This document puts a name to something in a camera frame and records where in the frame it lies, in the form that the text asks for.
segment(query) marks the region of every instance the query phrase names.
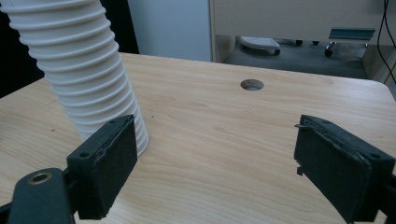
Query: table surface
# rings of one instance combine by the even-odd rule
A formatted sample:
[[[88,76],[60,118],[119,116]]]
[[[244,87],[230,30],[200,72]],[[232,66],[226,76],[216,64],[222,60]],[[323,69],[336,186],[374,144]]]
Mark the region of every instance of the table surface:
[[[293,159],[302,114],[396,157],[396,104],[369,80],[123,54],[149,145],[94,223],[343,223]],[[244,79],[260,91],[240,87]],[[0,100],[0,204],[81,144],[43,79]],[[383,223],[379,214],[376,222]]]

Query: screw hole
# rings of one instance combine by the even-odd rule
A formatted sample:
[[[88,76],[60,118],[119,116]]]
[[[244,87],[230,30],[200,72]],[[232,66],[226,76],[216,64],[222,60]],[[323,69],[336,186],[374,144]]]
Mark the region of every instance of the screw hole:
[[[52,178],[51,173],[40,173],[40,174],[37,174],[37,175],[33,176],[32,178],[30,178],[28,183],[30,185],[39,185],[39,184],[46,182],[47,180],[49,180],[51,178]]]
[[[83,152],[83,153],[79,154],[79,156],[80,156],[81,158],[86,158],[86,157],[88,157],[89,155],[90,155],[90,153],[88,153],[88,152]]]
[[[370,156],[372,156],[375,159],[379,159],[380,158],[380,156],[378,154],[375,154],[375,153],[370,154]]]

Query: wall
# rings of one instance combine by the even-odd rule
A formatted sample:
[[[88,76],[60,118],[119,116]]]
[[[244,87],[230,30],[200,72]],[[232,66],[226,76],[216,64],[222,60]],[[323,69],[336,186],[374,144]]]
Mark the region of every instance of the wall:
[[[128,0],[140,54],[211,61],[207,0]]]

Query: round hole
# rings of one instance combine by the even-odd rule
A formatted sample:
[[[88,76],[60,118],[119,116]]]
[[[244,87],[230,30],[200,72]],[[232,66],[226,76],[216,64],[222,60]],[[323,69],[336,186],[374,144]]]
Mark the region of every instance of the round hole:
[[[79,156],[80,156],[81,158],[86,158],[86,157],[89,156],[89,155],[90,155],[90,153],[88,153],[88,152],[83,152],[83,153],[79,154]]]
[[[264,87],[264,83],[257,79],[246,79],[241,82],[241,87],[247,91],[259,91]]]
[[[31,177],[28,181],[30,185],[38,185],[46,182],[52,177],[51,173],[40,173]]]

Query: table hole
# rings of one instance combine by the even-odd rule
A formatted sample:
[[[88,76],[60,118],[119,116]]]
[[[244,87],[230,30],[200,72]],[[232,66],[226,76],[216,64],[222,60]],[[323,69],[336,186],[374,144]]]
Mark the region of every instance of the table hole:
[[[247,91],[259,91],[264,87],[264,83],[257,79],[246,79],[241,82],[241,87]]]

